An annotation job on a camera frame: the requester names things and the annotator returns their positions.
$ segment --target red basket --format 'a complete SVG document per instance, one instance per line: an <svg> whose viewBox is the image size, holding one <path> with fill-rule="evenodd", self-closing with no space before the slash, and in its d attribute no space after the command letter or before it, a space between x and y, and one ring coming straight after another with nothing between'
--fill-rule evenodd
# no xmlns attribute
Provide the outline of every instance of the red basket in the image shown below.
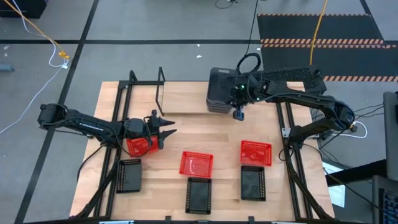
<svg viewBox="0 0 398 224"><path fill-rule="evenodd" d="M152 136L150 138L152 140L152 145L147 152L147 154L153 153L158 151L157 147L157 137ZM126 139L127 147L129 148L130 156L133 157L140 157L145 154L148 150L148 141L144 138L139 139Z"/></svg>
<svg viewBox="0 0 398 224"><path fill-rule="evenodd" d="M210 178L212 170L213 155L187 151L182 152L180 174Z"/></svg>
<svg viewBox="0 0 398 224"><path fill-rule="evenodd" d="M263 142L242 140L241 163L257 166L271 166L272 145Z"/></svg>

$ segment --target wooden table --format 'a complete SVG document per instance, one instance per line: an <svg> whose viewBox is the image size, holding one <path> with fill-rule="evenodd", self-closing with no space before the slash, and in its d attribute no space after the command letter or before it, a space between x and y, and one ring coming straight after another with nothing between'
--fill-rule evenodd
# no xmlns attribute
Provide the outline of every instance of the wooden table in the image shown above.
<svg viewBox="0 0 398 224"><path fill-rule="evenodd" d="M191 87L186 88L187 91L203 85L200 82L183 84ZM117 86L118 82L103 82L95 110L97 118L111 120ZM302 83L289 83L289 87L303 89ZM155 86L133 86L129 118L143 118L157 108L154 100L155 89ZM160 91L159 99L162 99L162 94L163 90ZM287 118L284 105L283 109L284 117ZM292 109L296 125L312 122L308 108L292 105ZM247 106L243 122L234 120L230 114L167 113L165 119L176 122L166 129L177 128L178 131L165 140L163 150L142 158L141 191L116 194L112 219L164 220L165 216L171 215L173 220L246 221L248 216L254 216L256 221L294 220L286 166L278 158L278 153L282 149L282 140L275 104L258 103ZM272 167L265 168L266 202L241 200L239 153L240 142L243 139L272 144ZM318 147L315 140L306 140L305 143ZM98 146L97 140L89 139L85 158ZM185 213L187 176L178 173L182 151L214 155L211 215ZM97 190L104 154L103 149L81 171L71 215L77 214ZM122 153L122 159L129 159L129 156ZM304 146L302 160L309 191L325 211L334 216L319 153ZM297 190L301 216L305 217L302 194L299 188ZM107 191L103 197L102 215L108 195Z"/></svg>

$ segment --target black metal frame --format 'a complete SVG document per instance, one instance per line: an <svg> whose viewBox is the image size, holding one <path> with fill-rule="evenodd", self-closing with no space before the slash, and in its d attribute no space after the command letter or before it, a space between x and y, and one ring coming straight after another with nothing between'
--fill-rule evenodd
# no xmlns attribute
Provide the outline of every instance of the black metal frame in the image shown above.
<svg viewBox="0 0 398 224"><path fill-rule="evenodd" d="M116 121L118 118L122 93L125 88L127 88L127 92L126 92L126 99L124 101L122 119L127 119L127 114L129 112L130 101L131 101L132 87L134 85L157 85L155 100L156 100L157 105L159 106L159 102L158 102L159 86L164 85L164 82L165 82L162 67L159 67L158 76L159 77L158 77L157 82L155 82L155 81L138 81L136 74L131 70L130 74L129 74L128 81L119 81L118 92L116 93L116 101L115 101L114 109L113 109L112 121ZM112 148L109 148L109 147L106 148L104 162L103 162L102 171L101 171L101 178L99 180L100 185L104 182L105 177L108 173L109 161L111 159L112 150L113 150ZM115 159L120 158L120 155L121 155L121 149L117 148ZM112 214L113 200L114 200L114 194L115 194L115 190L116 190L116 181L117 181L116 178L117 178L117 175L115 175L111 181L108 202L106 204L106 212L105 212L106 217L110 217ZM95 205L94 214L93 214L94 217L100 217L101 204L102 204L102 196L98 199L98 201Z"/></svg>
<svg viewBox="0 0 398 224"><path fill-rule="evenodd" d="M115 107L114 107L114 111L113 111L113 119L117 119L117 117L118 117L120 101L121 101L121 95L122 95L123 90L126 87L127 87L127 94L126 94L126 100L125 100L125 103L124 103L124 110L123 110L122 119L126 119L127 118L127 113L128 113L128 110L129 110L130 99L131 99L131 90L132 90L132 86L133 85L156 85L155 102L156 102L156 104L158 106L158 109L159 109L160 113L162 114L162 116L164 116L164 112L162 111L162 107L160 106L160 103L159 103L159 87L161 85L164 85L164 83L165 83L165 77L164 77L164 73L163 73L162 67L159 67L159 72L158 72L158 77L157 77L157 81L156 82L138 81L137 77L134 74L134 72L130 71L130 79L129 79L129 81L120 81L119 82L118 93L116 95L116 102L115 102ZM282 113L281 104L278 103L276 105L276 108L277 108L277 114L278 114L278 119L279 119L280 135L282 137L282 142L283 142L283 145L284 145L284 154L285 154L285 158L288 158L289 157L288 141L287 141L287 138L284 138L283 135L282 135L282 128L285 127L285 123L284 123L284 115ZM288 120L289 120L289 126L293 127L294 126L294 118L293 118L293 112L292 112L292 107L291 107L290 103L286 103L286 110L287 110L287 117L288 117ZM116 154L120 156L120 153L121 153L121 149L118 149L116 151ZM305 174L304 174L304 169L303 169L301 152L299 150L294 150L294 154L295 154L295 159L296 159L296 163L297 163L297 171L298 171L298 175L300 177L300 180L303 182L304 186L307 186L307 183L305 181ZM106 150L106 155L105 155L105 158L104 158L104 164L103 164L102 172L101 172L100 183L103 182L103 179L104 179L104 177L106 177L106 173L108 172L110 155L111 155L111 149L107 149ZM292 165L292 161L290 159L286 159L285 162L286 162L286 166L287 167ZM299 220L302 217L300 215L299 200L297 198L297 189L296 189L296 186L295 186L295 182L293 181L291 176L289 176L288 179L289 179L290 194L291 194L291 197L292 197L292 205L293 205L293 210L294 210L294 217L295 217L295 220ZM111 182L110 192L113 192L113 194L109 194L108 204L106 206L106 214L105 214L107 217L110 217L111 214L112 214L113 199L114 199L114 194L115 194L114 193L115 192L115 186L116 186L116 176ZM310 206L308 200L304 197L303 201L304 201L304 205L305 205L305 213L307 215L307 218L313 219L312 209L311 209L311 206ZM95 217L98 217L99 214L100 214L101 203L102 203L102 198L100 198L98 200L97 205L95 207L95 213L94 213Z"/></svg>
<svg viewBox="0 0 398 224"><path fill-rule="evenodd" d="M132 88L134 85L156 85L157 88L156 88L155 101L156 101L157 106L159 107L159 111L162 113L162 115L164 115L162 108L160 107L160 104L159 104L159 87L161 85L164 85L164 83L165 83L165 77L164 77L162 67L159 67L157 81L138 81L136 75L131 70L130 74L129 74L128 81L119 81L118 92L116 94L116 101L115 101L112 120L117 120L117 118L118 118L121 97L122 97L122 94L123 94L123 91L125 88L127 88L127 92L126 92L126 100L124 102L122 119L127 119L127 114L128 114L129 106L130 106L130 102L131 102ZM279 119L280 135L282 137L282 142L283 142L283 146L284 146L284 155L285 155L285 158L289 158L288 140L287 140L287 138L284 138L283 134L282 134L282 128L285 127L285 123L284 123L284 116L282 113L281 104L277 103L276 108L277 108L277 114L278 114L278 119ZM293 112L292 112L292 107L291 107L290 103L286 103L286 110L287 110L287 116L288 116L288 120L289 120L289 126L293 127L294 119L293 119ZM102 167L102 171L101 171L100 184L104 182L106 174L108 173L108 166L109 166L109 160L111 157L111 151L112 151L111 148L106 149L104 163L103 163L103 167ZM295 154L295 159L296 159L296 163L297 163L297 171L298 171L300 180L302 181L304 186L307 186L306 182L305 182L305 174L304 174L304 170L303 170L301 153L299 150L294 150L294 154ZM118 148L118 149L116 149L115 159L117 160L118 158L120 158L120 155L121 155L121 149ZM285 163L286 163L287 168L289 168L289 166L292 166L291 159L286 159ZM116 191L115 191L116 190L116 181L117 181L116 178L117 178L117 175L115 175L111 181L111 186L110 186L110 190L109 190L110 194L109 194L108 202L106 205L105 216L100 216L100 209L101 209L101 203L102 203L102 197L100 197L95 206L93 217L72 218L69 220L52 220L52 221L38 222L38 223L46 223L46 224L69 224L69 223L91 224L92 223L92 224L94 224L94 223L99 223L99 222L111 221L110 217L112 214L113 200L114 200L114 195L116 193ZM305 197L303 199L304 199L305 211L306 211L307 218L301 217L299 201L298 201L298 197L297 197L296 183L294 182L293 178L290 175L288 176L288 179L289 179L290 194L292 197L292 205L293 205L294 217L295 217L294 222L310 223L310 224L329 224L329 223L330 224L332 224L332 223L354 224L351 222L339 222L336 220L313 219L311 206ZM233 221L233 222L207 221L207 220L203 220L203 221L200 221L200 220L198 220L198 221L194 221L194 220L174 221L174 220L172 220L171 216L166 216L165 220L134 220L133 223L135 223L135 224L137 224L137 223L138 224L140 224L140 223L145 223L145 224L146 223L159 223L159 224L172 224L172 223L180 223L180 224L193 224L193 223L203 223L203 224L209 224L209 223L219 223L219 224L224 224L224 223L241 224L242 223L242 224L246 224L246 223L248 223L248 224L255 224L255 223L257 223L257 224L260 224L261 223L261 224L271 224L271 223L275 223L275 222L269 222L269 221L257 222L254 220L254 217L248 217L248 221Z"/></svg>

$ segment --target black floor mat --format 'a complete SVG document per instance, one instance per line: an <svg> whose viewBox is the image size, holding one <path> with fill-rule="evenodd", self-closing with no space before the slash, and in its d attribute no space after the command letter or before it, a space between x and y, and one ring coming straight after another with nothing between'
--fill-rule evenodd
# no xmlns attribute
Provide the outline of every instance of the black floor mat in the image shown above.
<svg viewBox="0 0 398 224"><path fill-rule="evenodd" d="M319 15L314 14L259 15L257 19L261 39L312 39L319 19ZM317 38L382 39L369 15L325 15Z"/></svg>
<svg viewBox="0 0 398 224"><path fill-rule="evenodd" d="M272 45L264 44L261 50L265 70L279 70L284 67L299 67L309 64L309 45L304 45L305 47L270 46ZM361 81L388 81L390 77L396 76L396 70L387 53L388 49L385 47L373 46L374 48L372 48L368 46L369 48L366 48L362 46L364 48L361 48L358 45L327 45L326 48L318 45L317 47L321 48L314 49L313 65L322 71L327 80L330 80L328 77L344 77L346 80L346 77L357 76L358 81L358 77L364 77Z"/></svg>

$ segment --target black tray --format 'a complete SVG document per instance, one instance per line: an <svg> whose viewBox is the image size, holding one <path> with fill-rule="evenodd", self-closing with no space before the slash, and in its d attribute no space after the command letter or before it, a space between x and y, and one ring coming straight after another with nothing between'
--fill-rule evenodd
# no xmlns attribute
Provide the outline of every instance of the black tray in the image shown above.
<svg viewBox="0 0 398 224"><path fill-rule="evenodd" d="M188 178L185 213L200 215L211 213L211 179Z"/></svg>
<svg viewBox="0 0 398 224"><path fill-rule="evenodd" d="M263 167L242 166L242 200L266 201L266 180Z"/></svg>
<svg viewBox="0 0 398 224"><path fill-rule="evenodd" d="M141 177L142 167L140 159L119 161L118 187L116 193L140 191Z"/></svg>

